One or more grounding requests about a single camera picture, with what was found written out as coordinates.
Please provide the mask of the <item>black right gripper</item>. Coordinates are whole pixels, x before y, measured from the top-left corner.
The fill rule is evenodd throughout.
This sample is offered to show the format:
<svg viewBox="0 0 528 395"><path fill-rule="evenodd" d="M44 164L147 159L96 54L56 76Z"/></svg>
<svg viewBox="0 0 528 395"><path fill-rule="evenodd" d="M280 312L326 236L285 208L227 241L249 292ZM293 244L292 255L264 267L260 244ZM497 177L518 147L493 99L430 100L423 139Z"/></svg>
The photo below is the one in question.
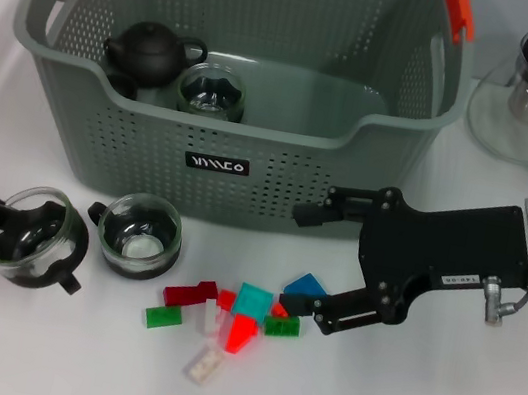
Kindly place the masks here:
<svg viewBox="0 0 528 395"><path fill-rule="evenodd" d="M312 317L322 334L401 324L419 295L481 288L498 277L528 287L524 217L518 206L420 212L398 188L330 186L320 202L295 204L298 227L343 223L359 239L366 288L337 295L282 294L290 317Z"/></svg>

